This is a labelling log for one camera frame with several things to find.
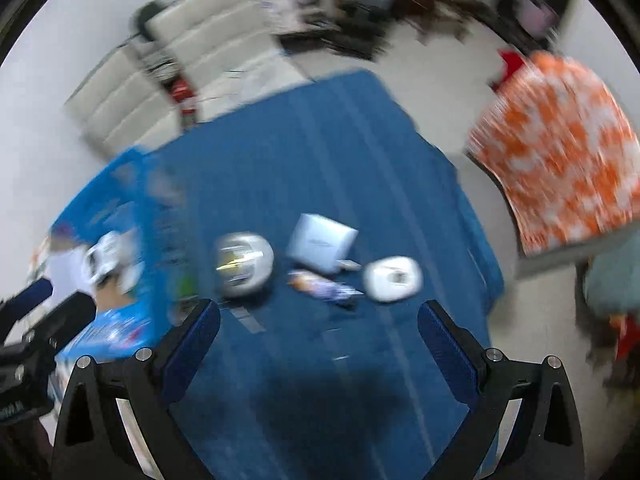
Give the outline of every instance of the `wall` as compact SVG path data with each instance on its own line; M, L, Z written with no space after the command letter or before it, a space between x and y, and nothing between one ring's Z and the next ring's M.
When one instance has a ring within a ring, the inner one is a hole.
M49 0L0 66L0 298L21 288L32 249L103 166L62 105L148 1Z
M572 0L562 20L558 50L591 68L609 87L640 132L640 74L607 22L588 0Z

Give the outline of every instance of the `brown wooden furniture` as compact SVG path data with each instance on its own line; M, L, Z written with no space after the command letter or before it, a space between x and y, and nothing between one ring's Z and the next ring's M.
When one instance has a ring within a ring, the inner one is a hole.
M455 36L463 41L466 24L476 12L482 9L484 4L477 0L396 0L392 14L398 20L416 17L419 28L418 39L422 42L426 40L438 21L456 22Z

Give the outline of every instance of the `silver bolt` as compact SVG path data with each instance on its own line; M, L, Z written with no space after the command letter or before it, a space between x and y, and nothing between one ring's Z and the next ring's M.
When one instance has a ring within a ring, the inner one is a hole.
M151 348L146 348L146 347L141 348L136 352L136 359L138 361L146 361L151 357L152 353L153 352L151 351Z
M24 365L17 365L17 367L15 367L14 377L16 381L22 380L22 378L24 377Z
M560 368L562 366L562 361L555 355L550 355L549 357L547 357L546 362L552 368Z
M488 348L486 350L486 357L489 361L493 361L497 363L498 361L502 361L504 354L500 352L497 348Z
M83 355L76 361L78 368L87 368L89 364L91 364L91 358L88 355Z

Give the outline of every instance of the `beige floor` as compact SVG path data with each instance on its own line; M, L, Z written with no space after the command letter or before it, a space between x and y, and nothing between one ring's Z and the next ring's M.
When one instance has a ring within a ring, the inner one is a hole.
M396 101L414 119L420 134L445 153L462 150L466 132L494 94L486 82L502 66L496 49L504 42L473 23L465 43L444 34L423 45L409 25L388 35L386 54L372 63L334 56L327 51L295 56L312 78L338 70L367 68L386 84ZM508 357L540 362L558 355L566 367L582 425L587 478L597 479L631 428L639 409L627 396L607 397L602 380L607 368L593 370L585 360L587 338L574 323L575 269L564 267L518 282L489 316L493 344ZM504 448L517 405L512 402L500 430L498 450Z

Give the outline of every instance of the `orange patterned fabric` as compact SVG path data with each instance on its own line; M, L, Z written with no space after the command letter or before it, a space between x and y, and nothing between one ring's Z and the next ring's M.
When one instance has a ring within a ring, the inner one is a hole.
M574 60L535 53L467 149L502 184L525 254L583 242L640 212L638 138L604 83Z

